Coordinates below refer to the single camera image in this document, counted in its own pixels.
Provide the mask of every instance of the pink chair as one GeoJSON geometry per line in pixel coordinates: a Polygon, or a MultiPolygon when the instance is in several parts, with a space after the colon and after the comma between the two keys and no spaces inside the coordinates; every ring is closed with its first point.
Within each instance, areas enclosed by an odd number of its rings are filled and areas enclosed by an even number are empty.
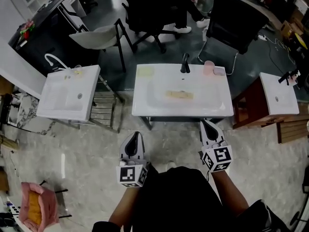
{"type": "Polygon", "coordinates": [[[41,185],[43,183],[45,183],[45,181],[43,181],[40,185],[28,182],[21,183],[23,197],[19,213],[19,220],[33,232],[43,232],[46,227],[51,226],[55,223],[59,223],[59,218],[71,217],[71,215],[58,217],[57,214],[58,205],[57,205],[56,193],[65,192],[68,190],[66,189],[54,192],[47,188],[42,187],[41,185]],[[38,225],[37,223],[33,222],[28,218],[30,191],[39,194],[39,205],[42,214],[42,222],[40,225],[38,225]]]}

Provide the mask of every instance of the sink basin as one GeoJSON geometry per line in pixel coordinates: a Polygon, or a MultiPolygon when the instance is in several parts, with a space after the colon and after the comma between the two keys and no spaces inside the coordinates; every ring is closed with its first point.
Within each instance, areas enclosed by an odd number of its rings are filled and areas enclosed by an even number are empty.
{"type": "Polygon", "coordinates": [[[48,74],[37,116],[87,121],[99,72],[94,65],[48,74]]]}
{"type": "Polygon", "coordinates": [[[293,86],[279,83],[279,76],[260,73],[270,115],[299,114],[293,86]]]}
{"type": "Polygon", "coordinates": [[[226,76],[204,75],[203,65],[143,64],[137,66],[132,114],[134,116],[232,116],[226,76]]]}

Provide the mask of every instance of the forearm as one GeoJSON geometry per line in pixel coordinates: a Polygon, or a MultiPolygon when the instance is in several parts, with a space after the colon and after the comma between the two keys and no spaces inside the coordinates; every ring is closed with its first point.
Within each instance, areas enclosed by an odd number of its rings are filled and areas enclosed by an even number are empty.
{"type": "Polygon", "coordinates": [[[122,199],[112,213],[109,222],[118,225],[120,228],[127,225],[133,214],[134,204],[137,200],[140,188],[127,188],[122,199]]]}
{"type": "Polygon", "coordinates": [[[249,208],[249,205],[225,171],[211,173],[216,184],[222,205],[234,216],[238,216],[249,208]]]}

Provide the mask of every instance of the sneaker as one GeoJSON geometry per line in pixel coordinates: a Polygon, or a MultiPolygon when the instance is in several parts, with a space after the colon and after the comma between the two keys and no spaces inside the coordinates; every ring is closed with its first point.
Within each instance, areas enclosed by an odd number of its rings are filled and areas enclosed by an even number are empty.
{"type": "Polygon", "coordinates": [[[210,21],[211,21],[210,19],[206,19],[206,18],[204,18],[201,21],[197,21],[197,27],[200,29],[205,28],[209,25],[210,21]]]}
{"type": "Polygon", "coordinates": [[[185,28],[180,28],[180,29],[178,29],[178,28],[176,28],[176,27],[174,26],[173,30],[174,30],[175,32],[177,32],[177,33],[189,33],[189,32],[191,32],[192,28],[191,28],[191,27],[185,27],[185,28]]]}
{"type": "Polygon", "coordinates": [[[169,169],[171,169],[171,168],[176,168],[177,166],[176,166],[176,163],[174,163],[172,160],[170,160],[167,164],[166,164],[166,166],[165,166],[165,171],[167,172],[169,169]]]}

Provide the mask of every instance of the black and white marker cube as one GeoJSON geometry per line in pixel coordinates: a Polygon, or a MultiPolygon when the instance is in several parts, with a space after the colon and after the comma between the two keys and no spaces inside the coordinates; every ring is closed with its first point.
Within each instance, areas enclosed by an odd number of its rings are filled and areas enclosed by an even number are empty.
{"type": "Polygon", "coordinates": [[[144,165],[117,166],[117,181],[125,187],[142,187],[144,185],[147,170],[144,165]]]}
{"type": "Polygon", "coordinates": [[[233,161],[232,147],[230,145],[217,148],[202,147],[202,152],[202,160],[211,173],[226,170],[233,161]]]}

